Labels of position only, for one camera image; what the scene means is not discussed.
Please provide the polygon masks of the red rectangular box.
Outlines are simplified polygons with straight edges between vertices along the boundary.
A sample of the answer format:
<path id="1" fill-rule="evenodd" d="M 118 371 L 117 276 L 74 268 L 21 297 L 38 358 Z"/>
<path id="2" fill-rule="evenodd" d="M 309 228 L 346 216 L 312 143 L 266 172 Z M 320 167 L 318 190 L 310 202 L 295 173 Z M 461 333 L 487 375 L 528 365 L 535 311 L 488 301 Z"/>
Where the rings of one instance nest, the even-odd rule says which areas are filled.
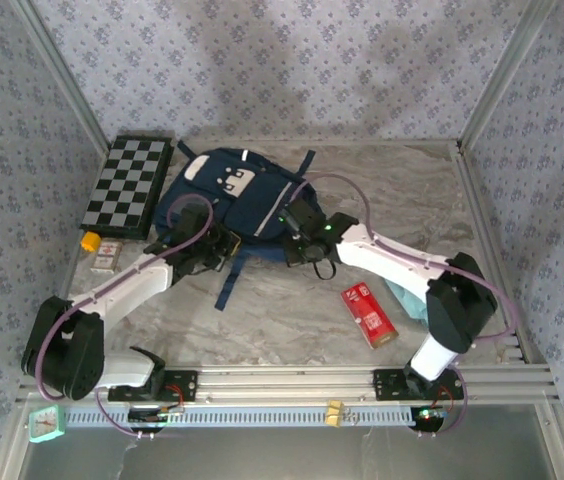
<path id="1" fill-rule="evenodd" d="M 371 349 L 378 349 L 399 336 L 365 282 L 343 290 L 340 296 Z"/>

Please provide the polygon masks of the right aluminium frame post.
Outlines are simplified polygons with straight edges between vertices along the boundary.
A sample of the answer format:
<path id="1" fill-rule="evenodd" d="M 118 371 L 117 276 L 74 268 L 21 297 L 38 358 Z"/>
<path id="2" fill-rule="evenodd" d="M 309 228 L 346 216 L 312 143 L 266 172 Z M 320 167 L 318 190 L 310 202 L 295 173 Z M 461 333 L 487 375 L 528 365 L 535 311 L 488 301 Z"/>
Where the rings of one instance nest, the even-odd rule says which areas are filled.
<path id="1" fill-rule="evenodd" d="M 539 35 L 557 0 L 528 0 L 509 42 L 458 139 L 458 149 L 471 150 Z"/>

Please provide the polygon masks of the mint green alarm clock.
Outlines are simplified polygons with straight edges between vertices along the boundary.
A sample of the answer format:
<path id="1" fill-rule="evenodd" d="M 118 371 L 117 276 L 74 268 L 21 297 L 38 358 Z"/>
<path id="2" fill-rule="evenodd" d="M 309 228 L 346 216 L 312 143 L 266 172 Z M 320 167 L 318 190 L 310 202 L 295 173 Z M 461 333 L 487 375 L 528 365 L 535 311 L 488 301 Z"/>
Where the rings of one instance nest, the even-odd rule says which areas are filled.
<path id="1" fill-rule="evenodd" d="M 64 408 L 51 405 L 34 410 L 28 416 L 28 438 L 31 443 L 54 440 L 66 433 Z"/>

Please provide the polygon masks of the aluminium frame post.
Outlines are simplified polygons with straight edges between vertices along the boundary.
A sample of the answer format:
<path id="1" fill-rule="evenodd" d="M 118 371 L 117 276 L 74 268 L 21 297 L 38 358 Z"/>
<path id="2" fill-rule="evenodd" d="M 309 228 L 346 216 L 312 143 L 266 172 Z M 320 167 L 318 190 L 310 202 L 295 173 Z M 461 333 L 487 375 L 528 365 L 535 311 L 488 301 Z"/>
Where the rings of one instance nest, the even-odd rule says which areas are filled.
<path id="1" fill-rule="evenodd" d="M 458 139 L 458 149 L 471 150 L 539 35 L 557 0 L 528 0 L 509 42 Z"/>
<path id="2" fill-rule="evenodd" d="M 98 152 L 104 155 L 108 151 L 107 138 L 36 6 L 32 0 L 8 1 L 85 133 Z"/>

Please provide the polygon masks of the teal cloth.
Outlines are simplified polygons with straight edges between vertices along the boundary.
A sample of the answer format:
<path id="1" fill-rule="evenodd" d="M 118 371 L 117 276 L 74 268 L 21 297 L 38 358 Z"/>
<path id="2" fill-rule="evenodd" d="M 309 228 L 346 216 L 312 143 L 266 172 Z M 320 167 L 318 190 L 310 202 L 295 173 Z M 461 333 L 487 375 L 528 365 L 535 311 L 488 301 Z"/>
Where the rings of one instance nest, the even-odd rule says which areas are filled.
<path id="1" fill-rule="evenodd" d="M 395 296 L 396 300 L 405 310 L 408 317 L 427 327 L 429 321 L 426 303 L 416 295 L 414 295 L 412 292 L 398 285 L 397 283 L 391 282 L 389 280 L 384 280 L 384 282 L 388 289 Z"/>

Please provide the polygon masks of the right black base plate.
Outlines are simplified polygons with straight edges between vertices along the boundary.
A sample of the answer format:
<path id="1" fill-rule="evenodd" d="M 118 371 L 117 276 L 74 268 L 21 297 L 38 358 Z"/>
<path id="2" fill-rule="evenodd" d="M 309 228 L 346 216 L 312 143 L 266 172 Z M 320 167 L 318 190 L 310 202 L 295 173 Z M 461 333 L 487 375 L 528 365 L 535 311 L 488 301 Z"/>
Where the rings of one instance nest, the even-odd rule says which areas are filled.
<path id="1" fill-rule="evenodd" d="M 378 401 L 433 401 L 446 391 L 453 400 L 465 397 L 462 382 L 451 369 L 445 369 L 433 381 L 425 380 L 408 368 L 375 369 L 373 388 Z"/>

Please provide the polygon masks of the left aluminium frame post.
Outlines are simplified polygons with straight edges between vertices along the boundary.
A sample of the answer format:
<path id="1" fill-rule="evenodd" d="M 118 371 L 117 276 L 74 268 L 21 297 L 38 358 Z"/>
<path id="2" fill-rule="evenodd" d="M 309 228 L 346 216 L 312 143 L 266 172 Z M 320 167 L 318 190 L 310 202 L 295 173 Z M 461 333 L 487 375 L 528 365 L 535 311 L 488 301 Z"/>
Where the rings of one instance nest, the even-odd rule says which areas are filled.
<path id="1" fill-rule="evenodd" d="M 8 1 L 85 133 L 98 152 L 104 155 L 108 151 L 107 138 L 36 6 L 32 0 Z"/>

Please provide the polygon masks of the red white card box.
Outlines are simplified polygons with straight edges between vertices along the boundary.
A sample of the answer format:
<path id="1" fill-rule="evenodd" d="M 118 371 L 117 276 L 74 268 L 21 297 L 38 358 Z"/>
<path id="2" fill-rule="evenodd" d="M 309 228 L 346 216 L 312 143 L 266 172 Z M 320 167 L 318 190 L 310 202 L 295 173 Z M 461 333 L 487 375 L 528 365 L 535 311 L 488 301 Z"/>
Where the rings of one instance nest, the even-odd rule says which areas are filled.
<path id="1" fill-rule="evenodd" d="M 118 241 L 103 240 L 98 246 L 91 270 L 97 273 L 114 273 L 122 246 Z"/>

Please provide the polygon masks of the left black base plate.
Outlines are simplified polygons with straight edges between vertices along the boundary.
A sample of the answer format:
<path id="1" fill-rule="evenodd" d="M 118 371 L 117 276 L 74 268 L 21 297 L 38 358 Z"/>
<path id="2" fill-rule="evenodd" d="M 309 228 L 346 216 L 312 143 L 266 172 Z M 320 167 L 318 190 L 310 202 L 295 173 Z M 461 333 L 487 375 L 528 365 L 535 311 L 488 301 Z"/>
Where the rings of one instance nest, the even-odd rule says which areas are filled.
<path id="1" fill-rule="evenodd" d="M 152 374 L 139 387 L 119 386 L 109 390 L 109 402 L 162 402 L 194 401 L 197 391 L 196 370 L 163 370 Z"/>

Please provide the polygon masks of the right small circuit board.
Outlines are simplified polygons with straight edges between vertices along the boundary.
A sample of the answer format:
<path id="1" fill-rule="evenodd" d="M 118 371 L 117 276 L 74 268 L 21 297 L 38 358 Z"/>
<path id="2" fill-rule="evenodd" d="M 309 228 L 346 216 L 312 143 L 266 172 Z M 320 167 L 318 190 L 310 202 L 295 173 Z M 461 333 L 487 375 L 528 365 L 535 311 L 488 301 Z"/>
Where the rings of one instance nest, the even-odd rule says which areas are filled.
<path id="1" fill-rule="evenodd" d="M 442 428 L 448 412 L 442 407 L 414 407 L 411 409 L 411 416 L 414 421 L 412 430 L 436 434 Z"/>

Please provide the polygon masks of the aluminium front rail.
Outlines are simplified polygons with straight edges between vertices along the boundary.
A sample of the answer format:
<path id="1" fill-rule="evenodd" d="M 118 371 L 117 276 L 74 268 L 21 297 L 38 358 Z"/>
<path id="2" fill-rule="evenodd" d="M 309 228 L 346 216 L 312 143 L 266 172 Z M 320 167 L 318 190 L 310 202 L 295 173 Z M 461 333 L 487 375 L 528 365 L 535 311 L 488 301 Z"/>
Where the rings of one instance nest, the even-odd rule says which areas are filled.
<path id="1" fill-rule="evenodd" d="M 206 366 L 197 367 L 195 399 L 187 406 L 324 406 L 339 400 L 347 406 L 377 402 L 374 366 Z M 559 394 L 548 366 L 541 364 L 461 366 L 464 386 L 436 389 L 429 400 L 401 399 L 391 393 L 381 406 L 526 405 L 557 403 Z"/>

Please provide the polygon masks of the small circuit board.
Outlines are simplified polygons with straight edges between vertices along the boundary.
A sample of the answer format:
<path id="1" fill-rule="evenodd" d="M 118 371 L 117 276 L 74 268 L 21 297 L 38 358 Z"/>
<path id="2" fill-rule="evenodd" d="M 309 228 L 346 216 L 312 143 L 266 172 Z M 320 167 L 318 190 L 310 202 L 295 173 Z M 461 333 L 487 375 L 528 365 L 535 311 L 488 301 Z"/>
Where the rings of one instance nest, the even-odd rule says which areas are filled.
<path id="1" fill-rule="evenodd" d="M 436 434 L 442 428 L 448 412 L 442 407 L 414 407 L 411 409 L 411 416 L 414 421 L 412 430 Z"/>
<path id="2" fill-rule="evenodd" d="M 177 405 L 130 408 L 127 423 L 135 433 L 158 433 L 184 412 L 185 409 Z"/>

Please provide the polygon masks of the navy blue backpack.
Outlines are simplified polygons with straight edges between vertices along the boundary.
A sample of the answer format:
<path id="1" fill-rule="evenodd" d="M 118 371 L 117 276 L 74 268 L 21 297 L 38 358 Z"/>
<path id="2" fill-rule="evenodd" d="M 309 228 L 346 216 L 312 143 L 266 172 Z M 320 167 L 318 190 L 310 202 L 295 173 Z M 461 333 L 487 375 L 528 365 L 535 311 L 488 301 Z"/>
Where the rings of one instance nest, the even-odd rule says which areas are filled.
<path id="1" fill-rule="evenodd" d="M 180 216 L 173 203 L 183 195 L 198 194 L 213 206 L 214 220 L 241 238 L 215 303 L 222 311 L 247 259 L 285 260 L 283 238 L 287 230 L 278 214 L 300 188 L 315 152 L 308 151 L 298 170 L 291 171 L 248 149 L 216 148 L 196 154 L 182 141 L 176 147 L 188 162 L 162 195 L 154 226 L 160 235 L 167 232 Z"/>

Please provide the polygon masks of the left small circuit board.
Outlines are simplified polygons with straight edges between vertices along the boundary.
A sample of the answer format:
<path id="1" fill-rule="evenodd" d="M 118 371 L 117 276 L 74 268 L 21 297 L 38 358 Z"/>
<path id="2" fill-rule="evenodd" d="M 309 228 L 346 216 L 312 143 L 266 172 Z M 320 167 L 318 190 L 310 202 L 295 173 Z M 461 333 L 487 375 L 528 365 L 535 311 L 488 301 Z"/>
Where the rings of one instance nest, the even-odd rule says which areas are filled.
<path id="1" fill-rule="evenodd" d="M 185 409 L 177 405 L 130 408 L 127 423 L 135 433 L 158 433 L 184 412 Z"/>

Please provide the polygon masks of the black grey chessboard box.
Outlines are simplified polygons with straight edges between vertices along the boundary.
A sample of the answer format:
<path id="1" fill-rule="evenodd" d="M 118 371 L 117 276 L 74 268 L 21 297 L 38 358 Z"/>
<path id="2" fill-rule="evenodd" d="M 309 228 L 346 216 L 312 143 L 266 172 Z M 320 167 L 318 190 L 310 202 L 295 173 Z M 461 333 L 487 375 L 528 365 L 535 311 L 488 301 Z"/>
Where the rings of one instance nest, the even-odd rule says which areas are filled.
<path id="1" fill-rule="evenodd" d="M 103 238 L 145 240 L 173 153 L 168 137 L 118 136 L 111 144 L 80 228 Z"/>

